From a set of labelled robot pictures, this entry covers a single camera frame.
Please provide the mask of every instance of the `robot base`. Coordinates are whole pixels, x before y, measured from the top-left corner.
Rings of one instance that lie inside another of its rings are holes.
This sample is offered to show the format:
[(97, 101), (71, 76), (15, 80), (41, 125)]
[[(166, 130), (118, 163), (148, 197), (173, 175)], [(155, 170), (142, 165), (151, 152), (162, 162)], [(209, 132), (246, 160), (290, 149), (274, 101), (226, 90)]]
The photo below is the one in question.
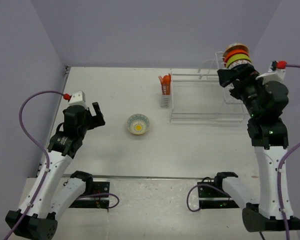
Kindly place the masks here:
[[(5, 217), (6, 223), (12, 229), (22, 214), (20, 211), (9, 211)], [(14, 234), (32, 240), (50, 240), (57, 231), (58, 222), (55, 216), (49, 213), (47, 218), (37, 218), (26, 215)]]
[[(259, 212), (259, 202), (254, 198), (250, 190), (242, 184), (234, 172), (218, 172), (213, 180), (204, 182), (232, 196), (230, 200), (228, 195), (217, 192), (208, 187), (198, 189), (202, 209), (226, 209), (226, 208), (241, 208), (242, 220), (246, 230), (253, 232), (271, 232), (284, 231), (284, 220), (276, 219), (274, 216), (267, 218)], [(290, 217), (288, 219), (290, 230), (300, 230), (300, 219)]]
[[(270, 219), (259, 213), (259, 205), (247, 203), (246, 208), (242, 210), (242, 220), (245, 229), (250, 232), (265, 231), (284, 231), (285, 224), (283, 220)], [(289, 230), (300, 230), (300, 219), (291, 217), (288, 219)]]

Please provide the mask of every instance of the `tabletop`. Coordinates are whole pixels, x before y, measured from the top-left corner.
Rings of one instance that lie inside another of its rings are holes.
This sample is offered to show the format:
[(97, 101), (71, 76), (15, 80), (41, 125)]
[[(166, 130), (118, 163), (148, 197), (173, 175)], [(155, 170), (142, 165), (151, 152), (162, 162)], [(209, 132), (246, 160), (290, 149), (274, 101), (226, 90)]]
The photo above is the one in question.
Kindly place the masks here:
[[(249, 180), (258, 179), (258, 164), (246, 123), (173, 124), (171, 108), (160, 107), (158, 76), (167, 68), (72, 67), (65, 93), (84, 91), (86, 103), (98, 102), (105, 126), (89, 130), (65, 174), (76, 170), (101, 176), (203, 178), (232, 171)], [(174, 69), (196, 73), (195, 69)], [(61, 101), (53, 126), (63, 122)], [(144, 114), (150, 129), (132, 135), (129, 116)]]

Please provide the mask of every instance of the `black mounting bracket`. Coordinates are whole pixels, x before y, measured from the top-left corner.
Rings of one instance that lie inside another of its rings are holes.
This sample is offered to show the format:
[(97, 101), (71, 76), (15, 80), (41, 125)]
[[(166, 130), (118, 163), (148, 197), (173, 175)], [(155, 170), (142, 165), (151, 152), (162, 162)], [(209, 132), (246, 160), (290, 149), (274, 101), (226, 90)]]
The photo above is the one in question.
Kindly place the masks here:
[[(205, 181), (197, 184), (207, 184), (222, 190), (222, 180), (227, 177), (238, 176), (234, 172), (218, 172), (214, 179), (205, 177)], [(198, 187), (199, 206), (201, 209), (237, 209), (239, 206), (228, 195), (210, 187)]]
[[(110, 188), (109, 181), (94, 181), (92, 182), (91, 192), (84, 193), (83, 196), (92, 194), (108, 194)], [(94, 199), (78, 199), (75, 200), (69, 207), (70, 209), (109, 209), (108, 197), (96, 197)]]

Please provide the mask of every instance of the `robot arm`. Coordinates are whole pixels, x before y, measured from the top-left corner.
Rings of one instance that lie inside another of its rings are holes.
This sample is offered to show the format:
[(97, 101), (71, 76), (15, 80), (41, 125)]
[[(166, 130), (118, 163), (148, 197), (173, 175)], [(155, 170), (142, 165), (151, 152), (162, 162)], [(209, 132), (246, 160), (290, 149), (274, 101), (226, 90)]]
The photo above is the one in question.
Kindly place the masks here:
[[(231, 96), (243, 101), (251, 117), (247, 130), (259, 166), (260, 202), (234, 173), (218, 173), (214, 182), (242, 209), (243, 223), (249, 232), (284, 231), (282, 212), (287, 216), (289, 229), (300, 230), (300, 219), (294, 217), (288, 195), (286, 165), (279, 169), (288, 147), (288, 131), (280, 119), (289, 101), (288, 89), (283, 84), (285, 71), (276, 61), (268, 73), (261, 75), (249, 62), (217, 71), (220, 85), (233, 85)], [(278, 171), (281, 186), (277, 183)], [(280, 207), (278, 188), (281, 188), (284, 209)]]
[[(49, 141), (47, 148), (49, 168), (46, 167), (47, 160), (45, 160), (26, 199), (17, 211), (11, 210), (6, 215), (5, 221), (10, 228), (23, 217), (14, 231), (17, 236), (31, 240), (50, 240), (57, 230), (58, 219), (65, 210), (80, 195), (90, 193), (93, 183), (91, 174), (76, 171), (71, 175), (67, 185), (54, 197), (62, 175), (82, 146), (87, 131), (106, 124), (97, 102), (92, 104), (96, 113), (92, 116), (82, 91), (73, 93), (68, 105), (69, 107), (63, 110), (64, 122), (57, 127), (55, 135)], [(44, 174), (46, 177), (40, 186)], [(31, 204), (30, 199), (39, 187), (39, 192)]]

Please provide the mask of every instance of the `red cable connector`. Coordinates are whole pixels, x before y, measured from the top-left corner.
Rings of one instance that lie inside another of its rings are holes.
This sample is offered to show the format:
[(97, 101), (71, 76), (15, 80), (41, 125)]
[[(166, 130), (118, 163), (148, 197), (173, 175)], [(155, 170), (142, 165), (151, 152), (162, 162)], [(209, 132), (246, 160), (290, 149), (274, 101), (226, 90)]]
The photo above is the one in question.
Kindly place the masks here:
[(278, 69), (286, 69), (287, 62), (286, 61), (278, 61), (276, 67)]
[(65, 99), (65, 100), (67, 100), (67, 101), (70, 101), (71, 96), (70, 96), (68, 93), (65, 93), (65, 94), (63, 95), (63, 99)]

